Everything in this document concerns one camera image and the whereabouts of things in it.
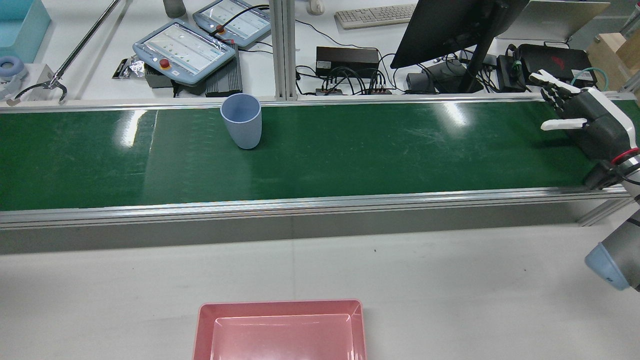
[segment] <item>green cable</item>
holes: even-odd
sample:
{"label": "green cable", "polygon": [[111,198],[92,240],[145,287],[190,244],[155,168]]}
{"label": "green cable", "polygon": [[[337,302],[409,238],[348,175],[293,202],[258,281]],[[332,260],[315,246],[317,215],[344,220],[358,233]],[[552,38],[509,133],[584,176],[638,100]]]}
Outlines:
{"label": "green cable", "polygon": [[607,76],[607,73],[604,72],[604,70],[599,69],[597,67],[588,67],[582,71],[580,71],[576,76],[573,77],[573,80],[571,80],[571,83],[569,85],[573,85],[573,83],[578,80],[578,77],[580,75],[582,75],[583,73],[589,71],[589,70],[593,70],[593,71],[597,71],[599,73],[601,73],[604,76],[604,90],[602,91],[607,91],[609,89],[609,77]]}

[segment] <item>reacher grabber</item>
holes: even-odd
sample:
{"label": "reacher grabber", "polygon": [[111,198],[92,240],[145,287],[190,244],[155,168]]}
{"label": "reacher grabber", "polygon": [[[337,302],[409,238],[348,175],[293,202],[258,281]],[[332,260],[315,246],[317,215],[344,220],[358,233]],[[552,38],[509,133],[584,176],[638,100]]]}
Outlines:
{"label": "reacher grabber", "polygon": [[60,83],[60,79],[62,78],[62,75],[64,75],[65,71],[67,71],[71,63],[75,60],[76,56],[80,53],[80,51],[82,51],[86,43],[89,42],[89,39],[91,39],[93,34],[96,32],[96,30],[98,30],[100,25],[102,25],[104,20],[109,16],[109,14],[113,11],[113,9],[116,7],[116,5],[119,2],[120,0],[113,0],[113,2],[111,2],[107,10],[105,10],[104,13],[102,13],[98,21],[96,21],[95,24],[91,27],[89,32],[84,36],[84,38],[76,46],[76,48],[73,50],[71,55],[69,55],[69,57],[65,60],[62,66],[58,69],[58,71],[56,71],[56,73],[53,74],[53,77],[51,78],[51,80],[27,87],[23,91],[19,92],[18,95],[16,95],[12,101],[7,100],[6,103],[9,104],[10,106],[14,106],[18,104],[20,102],[20,97],[24,95],[27,91],[34,88],[44,88],[47,90],[53,90],[55,88],[59,88],[62,90],[62,96],[60,97],[60,100],[58,100],[58,103],[61,104],[65,100],[65,97],[67,96],[67,88],[65,87],[65,85],[62,85]]}

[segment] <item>plastic tray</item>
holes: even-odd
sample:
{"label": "plastic tray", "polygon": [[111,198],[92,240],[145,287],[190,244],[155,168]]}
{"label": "plastic tray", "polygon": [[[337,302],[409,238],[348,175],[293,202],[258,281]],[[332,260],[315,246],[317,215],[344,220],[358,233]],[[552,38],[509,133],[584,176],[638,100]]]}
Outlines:
{"label": "plastic tray", "polygon": [[193,360],[366,360],[358,300],[204,304]]}
{"label": "plastic tray", "polygon": [[0,56],[33,63],[50,22],[41,0],[1,0]]}

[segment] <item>white tabletop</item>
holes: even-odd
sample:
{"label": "white tabletop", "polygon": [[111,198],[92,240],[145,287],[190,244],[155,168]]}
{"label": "white tabletop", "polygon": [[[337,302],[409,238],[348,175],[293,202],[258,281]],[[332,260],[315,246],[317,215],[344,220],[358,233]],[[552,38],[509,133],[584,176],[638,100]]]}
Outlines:
{"label": "white tabletop", "polygon": [[615,290],[583,261],[613,227],[0,256],[0,357],[188,360],[205,302],[357,298],[368,360],[637,359],[640,294]]}
{"label": "white tabletop", "polygon": [[[78,2],[73,0],[44,0],[44,5],[52,22],[42,42],[35,63],[46,63],[55,71],[82,39],[84,34],[104,11],[110,0]],[[263,3],[263,0],[251,0],[249,3]],[[415,0],[372,0],[350,1],[325,0],[325,12],[322,15],[309,15],[307,2],[295,2],[296,19],[313,24],[317,29],[343,44],[363,47],[376,47],[381,54],[394,53],[406,29],[406,24],[379,26],[365,29],[342,29],[333,14],[339,10],[348,10],[372,6],[404,4]],[[193,24],[191,14],[210,3],[210,0],[186,0],[187,17]],[[166,24],[169,18],[164,13],[161,0],[127,0],[118,5],[105,23],[98,29],[63,77],[62,83],[69,90],[69,100],[132,100],[170,98],[170,88],[151,89],[144,79],[111,79],[120,61],[132,56],[131,46],[147,34]],[[261,39],[271,43],[271,36]],[[496,40],[491,53],[502,53],[508,40]],[[296,23],[296,63],[315,68],[317,46],[338,46],[328,38],[316,33],[310,27]],[[271,48],[255,44],[251,50]],[[273,75],[273,57],[266,53],[240,53],[244,92],[259,97],[272,97],[275,94]],[[393,57],[385,58],[386,70],[391,75],[389,65]],[[409,72],[420,72],[417,66],[399,69],[396,82],[405,89],[405,78]],[[321,86],[321,80],[303,77],[299,82],[304,92],[313,92]],[[344,83],[340,86],[348,89]]]}
{"label": "white tabletop", "polygon": [[[46,63],[55,71],[111,0],[43,0],[43,3],[51,16],[51,25],[34,62]],[[186,0],[188,21],[195,25],[191,14],[209,3],[210,0]],[[169,21],[162,0],[122,1],[63,76],[62,83],[69,90],[69,100],[171,97],[172,89],[153,90],[144,79],[111,79],[120,61],[134,54],[133,43]],[[271,37],[264,41],[270,43]],[[269,48],[258,44],[254,49]],[[244,91],[257,96],[273,96],[273,57],[265,53],[241,53],[240,60]]]}

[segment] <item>blue cup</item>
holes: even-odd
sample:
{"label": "blue cup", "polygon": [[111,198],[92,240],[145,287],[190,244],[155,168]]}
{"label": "blue cup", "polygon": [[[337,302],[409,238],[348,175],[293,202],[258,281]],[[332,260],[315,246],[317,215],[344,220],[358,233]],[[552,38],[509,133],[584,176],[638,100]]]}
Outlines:
{"label": "blue cup", "polygon": [[249,150],[258,146],[262,136],[262,107],[258,99],[244,93],[231,95],[222,103],[220,114],[238,147]]}

